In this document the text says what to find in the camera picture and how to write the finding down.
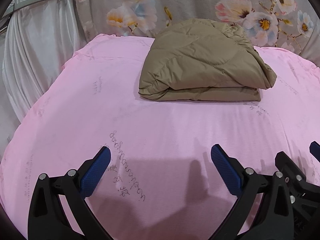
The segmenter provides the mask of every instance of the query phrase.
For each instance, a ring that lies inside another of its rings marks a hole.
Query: floral fabric
[[[318,35],[319,19],[308,0],[76,1],[88,41],[98,33],[155,37],[172,23],[193,17],[240,24],[253,45],[301,56],[310,37]]]

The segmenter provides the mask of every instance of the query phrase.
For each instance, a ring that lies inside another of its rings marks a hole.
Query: white curtain
[[[3,81],[20,121],[84,40],[73,0],[44,1],[13,14],[5,38]]]
[[[4,39],[5,34],[0,35],[0,62],[4,56]],[[4,83],[0,79],[0,160],[19,124],[20,122],[8,99]]]

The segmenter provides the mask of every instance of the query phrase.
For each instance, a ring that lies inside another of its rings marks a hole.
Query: metal screw
[[[276,172],[276,176],[277,176],[278,178],[282,178],[283,174],[282,174],[281,171],[277,171],[277,172]]]
[[[68,175],[69,175],[70,177],[74,176],[75,174],[76,174],[76,170],[70,170],[70,171],[68,171]]]
[[[45,179],[47,175],[45,173],[40,174],[39,179]]]
[[[296,201],[296,198],[291,195],[291,196],[290,196],[290,202],[291,202],[291,204],[293,204],[295,201]]]
[[[245,172],[246,172],[247,174],[249,174],[249,175],[254,174],[254,170],[251,169],[251,168],[246,168],[246,169],[245,169]]]

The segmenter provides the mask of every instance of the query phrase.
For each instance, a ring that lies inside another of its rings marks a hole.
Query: bed
[[[310,2],[318,14],[317,0]],[[212,235],[235,201],[209,161],[215,143],[263,174],[276,171],[275,155],[284,151],[309,182],[320,185],[320,164],[308,150],[320,141],[320,69],[314,63],[287,49],[255,47],[278,75],[274,87],[261,92],[261,102],[150,102],[135,88],[153,38],[117,37],[110,30],[91,38],[89,25],[89,43],[28,111],[1,161],[6,239],[17,239],[18,231],[27,237],[39,174],[60,176],[102,146],[110,148],[112,161],[87,203],[115,239]]]

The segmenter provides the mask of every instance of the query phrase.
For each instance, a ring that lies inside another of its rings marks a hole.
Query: folded comforter
[[[258,89],[275,81],[240,25],[190,19],[157,35],[139,94],[155,101],[260,101]]]

